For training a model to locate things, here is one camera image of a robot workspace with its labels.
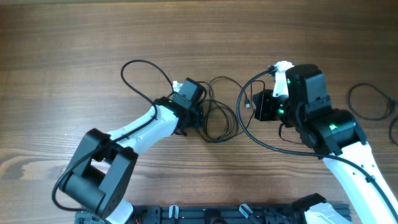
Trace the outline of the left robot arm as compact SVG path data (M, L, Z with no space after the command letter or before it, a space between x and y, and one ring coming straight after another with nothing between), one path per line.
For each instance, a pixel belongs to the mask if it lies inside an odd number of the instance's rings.
M205 87L187 78L173 90L122 128L107 133L88 131L55 189L78 202L81 212L105 223L127 223L134 209L124 194L137 158L163 138L183 134L203 121Z

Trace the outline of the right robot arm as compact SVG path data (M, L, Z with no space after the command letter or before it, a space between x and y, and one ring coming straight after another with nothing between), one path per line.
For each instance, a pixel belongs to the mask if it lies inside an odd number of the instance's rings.
M254 95L255 118L281 121L321 159L363 223L397 223L397 199L379 171L367 137L347 110L334 109L323 72L281 61L267 70L274 88Z

